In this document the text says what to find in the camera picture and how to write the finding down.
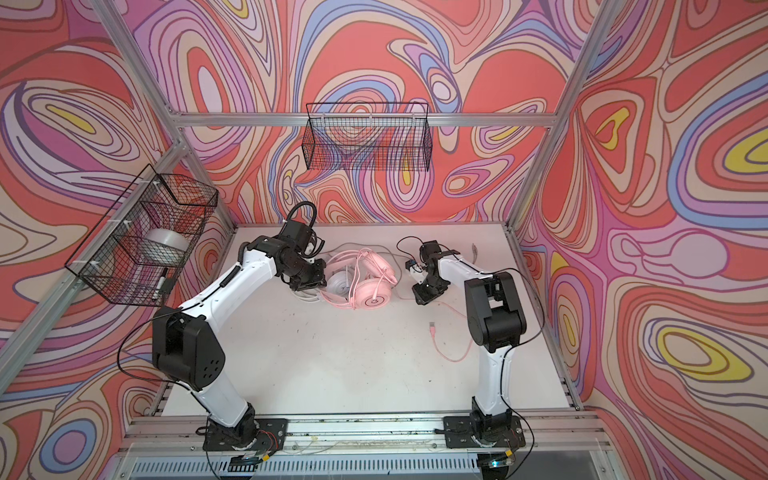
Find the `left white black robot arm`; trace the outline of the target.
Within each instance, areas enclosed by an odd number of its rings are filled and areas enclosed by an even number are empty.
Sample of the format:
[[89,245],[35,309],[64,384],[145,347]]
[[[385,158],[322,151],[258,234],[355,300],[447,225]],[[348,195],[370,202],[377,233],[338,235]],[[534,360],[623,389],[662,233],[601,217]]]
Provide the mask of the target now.
[[218,334],[245,300],[274,278],[291,291],[326,285],[325,262],[317,257],[325,241],[314,231],[317,207],[301,201],[274,236],[240,245],[235,264],[195,297],[152,318],[152,364],[168,380],[186,388],[208,414],[206,440],[246,450],[260,427],[253,406],[224,372],[226,354]]

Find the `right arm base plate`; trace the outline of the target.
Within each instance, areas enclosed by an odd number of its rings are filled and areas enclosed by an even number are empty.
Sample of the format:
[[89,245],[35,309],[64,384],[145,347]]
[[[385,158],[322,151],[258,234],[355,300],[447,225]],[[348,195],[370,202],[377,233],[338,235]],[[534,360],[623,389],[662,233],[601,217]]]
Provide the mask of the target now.
[[504,448],[516,451],[527,445],[521,418],[513,414],[495,416],[446,416],[434,433],[449,449]]

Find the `pink headphones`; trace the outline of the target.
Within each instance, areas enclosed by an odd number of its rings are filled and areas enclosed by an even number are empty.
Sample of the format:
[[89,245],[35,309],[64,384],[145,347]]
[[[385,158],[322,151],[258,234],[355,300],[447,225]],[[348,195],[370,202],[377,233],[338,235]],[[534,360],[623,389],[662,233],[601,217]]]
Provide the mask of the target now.
[[[353,273],[349,299],[343,300],[330,292],[331,275],[343,273],[350,267]],[[323,291],[325,302],[339,309],[374,310],[386,306],[397,285],[393,267],[378,253],[370,248],[347,250],[331,257],[325,266],[326,285]]]

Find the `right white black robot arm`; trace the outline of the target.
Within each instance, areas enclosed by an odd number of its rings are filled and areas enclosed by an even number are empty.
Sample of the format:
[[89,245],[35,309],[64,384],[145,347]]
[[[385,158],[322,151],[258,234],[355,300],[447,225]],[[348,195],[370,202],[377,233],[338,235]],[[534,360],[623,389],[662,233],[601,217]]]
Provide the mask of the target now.
[[515,280],[506,271],[484,272],[437,241],[422,243],[419,258],[406,263],[416,279],[417,304],[436,301],[449,288],[462,288],[468,331],[479,348],[478,388],[468,414],[447,416],[437,430],[450,449],[506,448],[526,445],[521,416],[511,407],[509,377],[504,367],[527,320]]

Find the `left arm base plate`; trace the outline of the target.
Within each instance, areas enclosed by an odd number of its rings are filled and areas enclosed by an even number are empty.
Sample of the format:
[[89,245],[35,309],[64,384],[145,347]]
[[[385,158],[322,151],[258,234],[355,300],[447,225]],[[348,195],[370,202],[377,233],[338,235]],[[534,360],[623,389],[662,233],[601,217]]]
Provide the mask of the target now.
[[203,438],[207,452],[255,452],[273,454],[284,448],[287,418],[244,419],[237,427],[224,427],[212,420],[195,433]]

